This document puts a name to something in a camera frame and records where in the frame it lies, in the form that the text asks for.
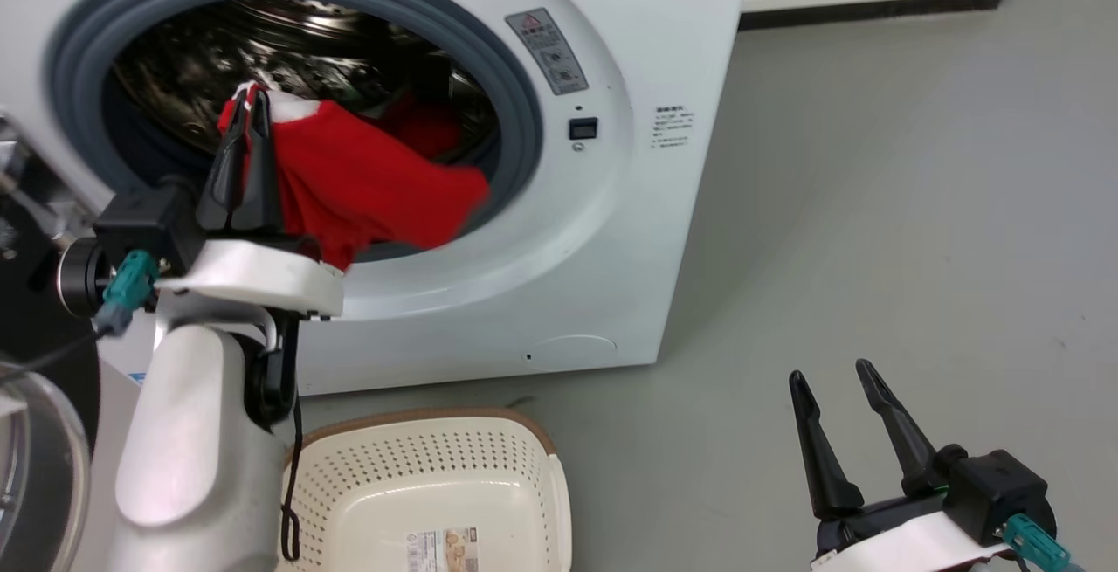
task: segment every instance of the control panel label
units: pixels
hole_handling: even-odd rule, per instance
[[[510,15],[504,20],[532,54],[536,64],[543,72],[551,90],[557,95],[586,90],[582,67],[578,66],[575,51],[570,49],[562,30],[548,15],[548,10],[531,10]]]
[[[682,104],[656,107],[652,122],[652,147],[686,146],[691,143],[695,114]]]

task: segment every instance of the perforated basket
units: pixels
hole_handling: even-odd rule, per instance
[[[547,433],[506,409],[408,411],[307,433],[292,507],[302,553],[281,557],[284,572],[570,570],[562,465]]]

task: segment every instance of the gray floor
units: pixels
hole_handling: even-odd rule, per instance
[[[579,572],[806,570],[787,375],[866,498],[891,497],[870,358],[935,444],[1044,476],[1067,545],[1112,569],[1116,11],[741,35],[661,364],[315,398],[307,426],[521,401],[566,466]]]

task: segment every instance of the washing machine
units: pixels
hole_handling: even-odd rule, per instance
[[[0,114],[98,210],[203,178],[246,72],[357,112],[438,90],[462,122],[442,162],[491,197],[447,246],[360,255],[344,316],[303,326],[303,393],[643,365],[740,2],[0,0]]]

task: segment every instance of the red cloth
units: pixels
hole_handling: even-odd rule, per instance
[[[220,130],[233,114],[222,111]],[[434,249],[489,197],[476,169],[428,162],[335,102],[272,125],[287,233],[313,235],[323,260],[347,269],[373,241]]]
[[[438,158],[458,146],[462,139],[454,107],[418,103],[411,94],[392,103],[385,115],[372,123],[427,159]]]

